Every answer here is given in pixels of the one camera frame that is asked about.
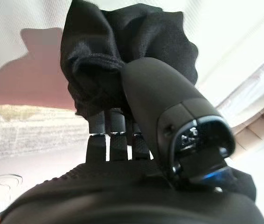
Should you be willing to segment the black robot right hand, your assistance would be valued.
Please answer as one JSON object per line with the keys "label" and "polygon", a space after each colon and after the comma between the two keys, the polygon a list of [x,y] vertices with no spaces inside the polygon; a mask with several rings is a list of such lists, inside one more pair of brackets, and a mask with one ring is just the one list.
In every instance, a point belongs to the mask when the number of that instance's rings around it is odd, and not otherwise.
{"label": "black robot right hand", "polygon": [[263,224],[251,176],[225,159],[236,143],[217,110],[180,72],[143,58],[120,73],[134,123],[89,118],[86,162],[36,185],[2,224]]}

